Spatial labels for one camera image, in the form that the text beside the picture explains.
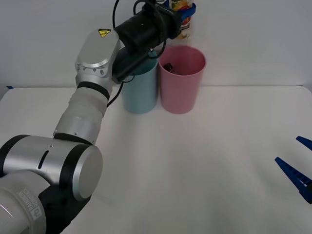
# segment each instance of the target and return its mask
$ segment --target pink plastic cup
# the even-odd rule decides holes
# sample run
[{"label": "pink plastic cup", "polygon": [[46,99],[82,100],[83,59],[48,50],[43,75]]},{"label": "pink plastic cup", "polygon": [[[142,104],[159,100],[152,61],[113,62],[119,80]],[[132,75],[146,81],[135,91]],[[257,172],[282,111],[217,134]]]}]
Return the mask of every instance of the pink plastic cup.
[{"label": "pink plastic cup", "polygon": [[[171,72],[163,68],[168,63],[173,67]],[[190,46],[171,47],[160,57],[159,66],[163,108],[173,114],[191,111],[206,66],[205,56]]]}]

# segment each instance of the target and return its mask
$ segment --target warning label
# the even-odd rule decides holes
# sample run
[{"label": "warning label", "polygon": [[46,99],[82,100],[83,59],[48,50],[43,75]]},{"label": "warning label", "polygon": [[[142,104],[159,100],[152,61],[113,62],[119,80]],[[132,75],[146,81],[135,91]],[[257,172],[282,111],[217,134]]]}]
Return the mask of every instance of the warning label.
[{"label": "warning label", "polygon": [[110,29],[99,29],[98,32],[101,35],[101,37],[105,37],[107,34],[109,34],[111,32],[111,30]]}]

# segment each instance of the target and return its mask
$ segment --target cable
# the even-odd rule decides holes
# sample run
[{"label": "cable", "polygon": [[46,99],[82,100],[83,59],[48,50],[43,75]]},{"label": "cable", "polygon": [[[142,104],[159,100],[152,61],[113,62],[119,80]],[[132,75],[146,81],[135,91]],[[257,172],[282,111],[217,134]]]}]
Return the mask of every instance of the cable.
[{"label": "cable", "polygon": [[160,14],[160,12],[158,11],[157,7],[156,7],[154,4],[152,4],[150,1],[148,1],[148,0],[137,0],[137,1],[135,2],[134,6],[133,6],[133,14],[134,14],[134,15],[136,14],[137,5],[138,5],[140,2],[145,2],[145,3],[148,4],[151,8],[153,8],[153,10],[158,14],[158,17],[160,18],[160,21],[161,21],[162,26],[163,26],[163,30],[164,30],[164,32],[165,32],[165,35],[164,35],[164,36],[165,36],[165,40],[164,40],[164,42],[163,42],[163,44],[162,44],[162,48],[161,48],[159,54],[156,55],[155,57],[149,56],[150,59],[157,59],[157,58],[159,58],[159,57],[162,55],[162,53],[164,53],[165,48],[166,48],[166,43],[167,43],[166,24],[165,24],[165,22],[164,22],[164,20],[163,20],[163,18],[162,18],[162,16],[161,16],[161,14]]},{"label": "cable", "polygon": [[[116,28],[116,24],[115,24],[115,14],[116,14],[116,9],[117,9],[117,5],[119,3],[119,0],[116,0],[115,1],[115,4],[114,4],[114,9],[113,9],[113,28],[115,29]],[[115,97],[113,97],[113,99],[107,104],[107,107],[109,107],[110,105],[113,104],[113,102],[117,99],[117,97],[119,96],[119,94],[121,93],[121,90],[122,90],[122,87],[123,87],[123,82],[121,83],[119,89],[118,89],[118,92],[117,94],[115,95]]]},{"label": "cable", "polygon": [[119,94],[121,93],[121,90],[122,90],[122,87],[123,87],[123,82],[121,83],[119,89],[118,89],[118,92],[117,94],[115,95],[115,97],[113,97],[113,99],[107,104],[107,107],[109,107],[110,105],[113,104],[113,102],[117,99],[117,97],[119,96]]},{"label": "cable", "polygon": [[114,9],[113,9],[113,28],[114,29],[116,28],[116,25],[115,25],[115,13],[116,13],[116,8],[117,8],[118,3],[119,3],[119,0],[116,0],[115,1],[115,5],[114,5]]},{"label": "cable", "polygon": [[121,82],[121,85],[120,85],[120,87],[119,87],[119,89],[118,89],[117,94],[116,94],[115,97],[107,104],[107,107],[109,107],[110,105],[112,105],[113,102],[114,102],[114,101],[117,99],[117,97],[120,95],[123,85],[126,84],[126,83],[130,83],[134,78],[135,78],[135,75],[133,74],[133,77],[132,77],[132,79],[131,79],[130,81],[123,81],[123,82]]},{"label": "cable", "polygon": [[130,83],[133,79],[135,78],[135,75],[133,74],[133,77],[130,81],[123,81],[122,83],[126,84],[126,83]]}]

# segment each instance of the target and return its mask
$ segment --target snack package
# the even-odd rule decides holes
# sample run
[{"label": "snack package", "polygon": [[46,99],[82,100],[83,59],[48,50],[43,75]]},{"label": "snack package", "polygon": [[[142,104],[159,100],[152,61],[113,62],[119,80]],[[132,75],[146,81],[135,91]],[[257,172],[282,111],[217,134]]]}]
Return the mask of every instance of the snack package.
[{"label": "snack package", "polygon": [[[174,11],[185,10],[192,7],[193,0],[169,0],[169,7]],[[188,17],[181,24],[181,33],[175,40],[187,41],[192,34],[191,17]]]}]

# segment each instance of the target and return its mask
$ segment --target blue plastic cup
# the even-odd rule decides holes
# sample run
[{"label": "blue plastic cup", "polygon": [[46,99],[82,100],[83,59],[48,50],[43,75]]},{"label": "blue plastic cup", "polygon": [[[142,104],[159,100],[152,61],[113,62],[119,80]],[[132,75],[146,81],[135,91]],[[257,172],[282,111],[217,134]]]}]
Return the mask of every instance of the blue plastic cup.
[{"label": "blue plastic cup", "polygon": [[151,111],[157,103],[157,59],[148,59],[127,77],[122,89],[123,107],[134,114]]}]

